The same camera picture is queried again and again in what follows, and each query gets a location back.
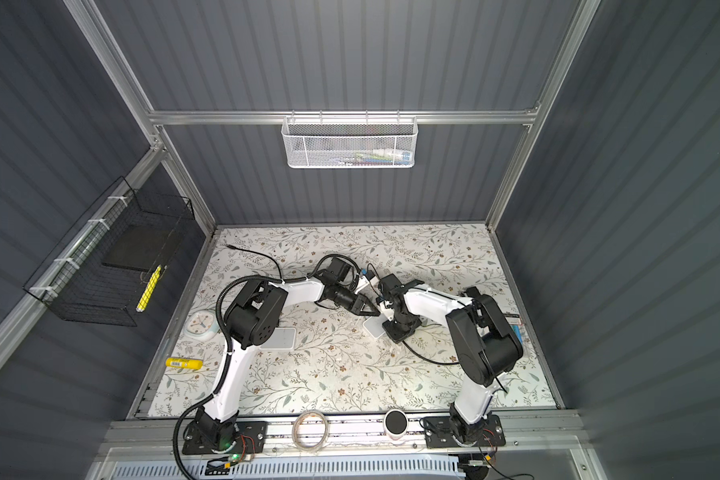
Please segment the white network switch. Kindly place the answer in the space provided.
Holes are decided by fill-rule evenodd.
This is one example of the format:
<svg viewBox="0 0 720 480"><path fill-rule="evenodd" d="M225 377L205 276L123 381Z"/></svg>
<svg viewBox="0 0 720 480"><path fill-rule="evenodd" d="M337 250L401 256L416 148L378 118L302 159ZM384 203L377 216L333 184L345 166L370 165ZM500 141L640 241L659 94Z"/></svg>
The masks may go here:
<svg viewBox="0 0 720 480"><path fill-rule="evenodd" d="M373 338L374 340L378 340L387 335L384 329L384 324L387 321L388 319L385 316L368 318L364 321L363 328L371 338Z"/></svg>
<svg viewBox="0 0 720 480"><path fill-rule="evenodd" d="M261 345L264 351L292 351L295 348L296 329L292 327L276 328L270 338Z"/></svg>

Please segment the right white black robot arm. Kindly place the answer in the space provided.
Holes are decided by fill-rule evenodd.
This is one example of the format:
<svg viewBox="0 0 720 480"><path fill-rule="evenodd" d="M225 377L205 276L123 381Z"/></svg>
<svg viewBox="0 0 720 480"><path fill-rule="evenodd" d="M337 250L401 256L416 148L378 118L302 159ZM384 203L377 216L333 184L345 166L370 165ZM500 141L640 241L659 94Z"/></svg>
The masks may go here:
<svg viewBox="0 0 720 480"><path fill-rule="evenodd" d="M403 284L393 274L379 287L382 303L392 309L382 328L393 342L404 344L424 319L448 330L463 371L461 390L449 406L449 433L459 445L477 444L488 430L491 386L524 355L517 333L493 297L475 287L456 297L420 280Z"/></svg>

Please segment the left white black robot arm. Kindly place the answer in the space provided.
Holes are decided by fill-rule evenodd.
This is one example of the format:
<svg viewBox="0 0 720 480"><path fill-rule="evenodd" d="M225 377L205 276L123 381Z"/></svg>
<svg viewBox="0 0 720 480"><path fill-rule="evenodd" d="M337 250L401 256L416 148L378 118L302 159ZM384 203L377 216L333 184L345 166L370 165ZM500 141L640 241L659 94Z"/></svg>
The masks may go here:
<svg viewBox="0 0 720 480"><path fill-rule="evenodd" d="M342 254L328 254L303 277L247 275L225 286L213 308L214 320L225 341L221 366L211 392L180 415L173 448L179 449L180 427L193 414L183 434L190 455L195 453L195 443L203 453L250 453L254 442L236 425L239 400L248 369L260 347L279 326L283 309L329 300L355 316L376 317L380 311L362 293L364 279L363 269L354 260Z"/></svg>

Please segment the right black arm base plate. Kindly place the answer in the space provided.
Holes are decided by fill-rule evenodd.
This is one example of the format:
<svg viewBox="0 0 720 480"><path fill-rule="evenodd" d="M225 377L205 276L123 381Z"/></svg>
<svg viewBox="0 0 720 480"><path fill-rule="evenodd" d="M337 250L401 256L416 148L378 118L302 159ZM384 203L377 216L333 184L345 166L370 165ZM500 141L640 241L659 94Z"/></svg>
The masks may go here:
<svg viewBox="0 0 720 480"><path fill-rule="evenodd" d="M458 416L429 416L419 420L430 449L480 447L495 449L506 445L500 418L491 413L475 424L466 424Z"/></svg>

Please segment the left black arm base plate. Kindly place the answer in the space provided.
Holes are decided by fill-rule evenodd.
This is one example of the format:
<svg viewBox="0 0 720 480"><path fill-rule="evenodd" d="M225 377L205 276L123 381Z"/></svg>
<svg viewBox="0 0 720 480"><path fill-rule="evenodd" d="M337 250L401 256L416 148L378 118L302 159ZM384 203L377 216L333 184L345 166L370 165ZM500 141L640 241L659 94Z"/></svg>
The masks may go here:
<svg viewBox="0 0 720 480"><path fill-rule="evenodd" d="M184 456L228 455L236 461L263 452L268 424L263 421L203 425L192 420L179 439Z"/></svg>

